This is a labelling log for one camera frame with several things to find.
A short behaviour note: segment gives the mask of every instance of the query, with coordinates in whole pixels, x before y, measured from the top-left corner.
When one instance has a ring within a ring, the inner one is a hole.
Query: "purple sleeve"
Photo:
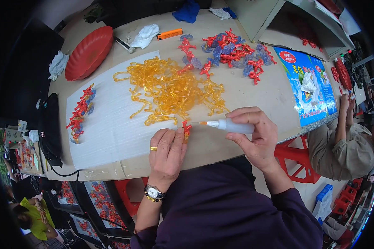
[[[290,188],[272,195],[273,205],[281,212],[284,235],[301,247],[321,248],[323,230],[313,214],[305,207],[297,189]]]
[[[146,229],[138,232],[135,236],[130,239],[130,247],[132,249],[146,249],[153,248],[155,245],[155,239],[157,238],[156,229]]]

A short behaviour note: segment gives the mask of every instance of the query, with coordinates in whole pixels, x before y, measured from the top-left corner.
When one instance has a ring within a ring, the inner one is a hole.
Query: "orange translucent plastic sprue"
[[[152,123],[177,119],[169,115],[177,114],[184,120],[190,120],[187,111],[195,104],[204,104],[209,109],[209,116],[214,112],[223,113],[229,110],[225,107],[225,101],[220,97],[224,92],[223,84],[216,84],[210,79],[197,80],[195,75],[190,71],[178,74],[181,69],[177,62],[168,58],[160,60],[158,57],[144,61],[144,64],[130,63],[127,72],[117,72],[113,75],[114,81],[124,81],[130,79],[130,84],[135,85],[132,93],[132,101],[143,103],[140,110],[133,113],[130,118],[134,117],[142,110],[152,112],[144,122],[146,126]],[[120,74],[130,74],[127,78],[117,78]],[[145,97],[152,97],[152,102],[140,98],[141,89],[144,89]]]

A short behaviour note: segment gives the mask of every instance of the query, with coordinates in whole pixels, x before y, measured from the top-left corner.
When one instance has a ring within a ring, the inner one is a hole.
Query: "yellow shirt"
[[[41,207],[46,211],[47,222],[53,228],[55,228],[53,220],[51,219],[49,210],[47,209],[45,200],[42,199],[40,203],[41,203]],[[30,231],[32,232],[32,234],[40,240],[47,240],[46,232],[48,231],[48,229],[46,225],[41,221],[40,212],[37,210],[37,207],[34,205],[30,205],[27,198],[24,198],[21,201],[20,205],[23,207],[26,207],[29,210],[28,214],[32,218],[32,227],[30,228]]]

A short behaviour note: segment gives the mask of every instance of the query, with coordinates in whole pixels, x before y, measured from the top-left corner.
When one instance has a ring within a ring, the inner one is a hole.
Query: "wristwatch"
[[[153,202],[161,202],[165,199],[166,193],[161,193],[157,187],[148,185],[144,188],[144,193]]]

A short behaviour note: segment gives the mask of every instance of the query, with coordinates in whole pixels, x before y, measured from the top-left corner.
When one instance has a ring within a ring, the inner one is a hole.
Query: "power cord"
[[[121,227],[121,228],[124,228],[125,230],[128,230],[126,227],[124,227],[124,226],[122,226],[122,225],[120,225],[120,224],[118,224],[118,223],[116,223],[116,222],[113,222],[113,221],[111,221],[111,220],[107,220],[106,218],[102,218],[102,217],[100,217],[100,218],[101,218],[102,220],[107,221],[107,222],[111,222],[111,223],[117,225],[118,227]]]

